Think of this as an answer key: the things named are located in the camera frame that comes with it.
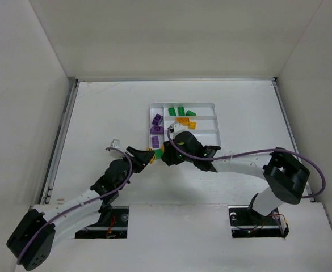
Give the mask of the yellow square lego brick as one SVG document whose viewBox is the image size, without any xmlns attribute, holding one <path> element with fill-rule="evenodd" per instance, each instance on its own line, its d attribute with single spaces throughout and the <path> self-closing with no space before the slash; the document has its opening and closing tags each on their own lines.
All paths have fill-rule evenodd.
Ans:
<svg viewBox="0 0 332 272">
<path fill-rule="evenodd" d="M 191 130 L 195 130 L 196 126 L 197 126 L 196 122 L 190 121 L 189 124 L 188 124 L 188 128 L 191 129 Z"/>
</svg>

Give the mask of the green curved lego brick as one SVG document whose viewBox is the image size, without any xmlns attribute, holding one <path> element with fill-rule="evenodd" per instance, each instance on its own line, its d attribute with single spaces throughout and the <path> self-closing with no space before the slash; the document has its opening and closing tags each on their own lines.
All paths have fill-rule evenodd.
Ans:
<svg viewBox="0 0 332 272">
<path fill-rule="evenodd" d="M 191 111 L 191 110 L 188 110 L 188 111 L 186 112 L 186 115 L 187 115 L 187 116 L 196 116 L 197 114 L 196 114 L 195 112 Z"/>
</svg>

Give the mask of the green long lego brick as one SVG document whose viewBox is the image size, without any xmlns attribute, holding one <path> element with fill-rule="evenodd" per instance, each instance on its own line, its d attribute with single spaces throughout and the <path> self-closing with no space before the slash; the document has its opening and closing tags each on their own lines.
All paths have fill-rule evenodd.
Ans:
<svg viewBox="0 0 332 272">
<path fill-rule="evenodd" d="M 177 107 L 178 116 L 185 116 L 184 107 Z"/>
</svg>

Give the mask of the green square lego brick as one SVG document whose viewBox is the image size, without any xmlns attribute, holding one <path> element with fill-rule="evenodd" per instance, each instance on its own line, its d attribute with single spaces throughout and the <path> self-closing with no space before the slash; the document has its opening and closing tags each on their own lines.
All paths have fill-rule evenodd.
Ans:
<svg viewBox="0 0 332 272">
<path fill-rule="evenodd" d="M 174 107 L 168 108 L 168 113 L 169 113 L 169 116 L 171 116 L 171 117 L 177 116 L 177 113 L 176 113 L 176 110 Z"/>
</svg>

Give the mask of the purple arch lego brick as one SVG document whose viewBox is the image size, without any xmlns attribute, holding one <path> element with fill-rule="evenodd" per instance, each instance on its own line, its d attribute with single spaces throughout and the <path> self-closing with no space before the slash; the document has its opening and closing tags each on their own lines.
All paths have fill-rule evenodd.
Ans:
<svg viewBox="0 0 332 272">
<path fill-rule="evenodd" d="M 160 126 L 162 121 L 163 121 L 163 115 L 157 113 L 152 120 L 152 125 Z"/>
</svg>

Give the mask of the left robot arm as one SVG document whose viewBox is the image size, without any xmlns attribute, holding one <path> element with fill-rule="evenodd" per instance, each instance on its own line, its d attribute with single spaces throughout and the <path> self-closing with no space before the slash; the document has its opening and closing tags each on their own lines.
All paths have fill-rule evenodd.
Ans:
<svg viewBox="0 0 332 272">
<path fill-rule="evenodd" d="M 154 151 L 127 147 L 105 173 L 78 197 L 51 210 L 29 210 L 10 235 L 6 246 L 25 271 L 39 267 L 51 249 L 79 230 L 96 223 L 111 210 L 119 191 L 134 173 L 140 173 L 153 159 Z"/>
</svg>

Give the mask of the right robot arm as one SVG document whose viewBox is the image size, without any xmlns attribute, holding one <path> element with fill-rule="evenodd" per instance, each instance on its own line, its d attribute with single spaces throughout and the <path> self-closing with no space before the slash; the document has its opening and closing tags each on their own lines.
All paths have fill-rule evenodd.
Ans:
<svg viewBox="0 0 332 272">
<path fill-rule="evenodd" d="M 189 162 L 204 172 L 238 173 L 266 181 L 267 189 L 253 196 L 248 206 L 248 213 L 256 219 L 265 218 L 284 203 L 299 204 L 310 176 L 283 148 L 237 157 L 220 146 L 202 145 L 189 131 L 164 142 L 162 161 L 168 166 Z"/>
</svg>

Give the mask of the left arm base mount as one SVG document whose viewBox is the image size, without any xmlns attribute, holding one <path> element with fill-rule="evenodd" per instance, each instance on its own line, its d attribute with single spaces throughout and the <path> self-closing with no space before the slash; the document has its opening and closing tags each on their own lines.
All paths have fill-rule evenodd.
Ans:
<svg viewBox="0 0 332 272">
<path fill-rule="evenodd" d="M 75 233 L 75 239 L 126 239 L 128 235 L 129 206 L 114 206 L 103 201 L 99 219 Z"/>
</svg>

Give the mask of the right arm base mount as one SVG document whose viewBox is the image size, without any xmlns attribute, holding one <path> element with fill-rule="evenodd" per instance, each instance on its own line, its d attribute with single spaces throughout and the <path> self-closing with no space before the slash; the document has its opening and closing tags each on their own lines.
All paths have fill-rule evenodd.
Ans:
<svg viewBox="0 0 332 272">
<path fill-rule="evenodd" d="M 289 234 L 289 225 L 285 216 L 278 208 L 267 216 L 258 214 L 252 209 L 257 194 L 248 206 L 229 206 L 229 219 L 232 238 L 282 238 Z"/>
</svg>

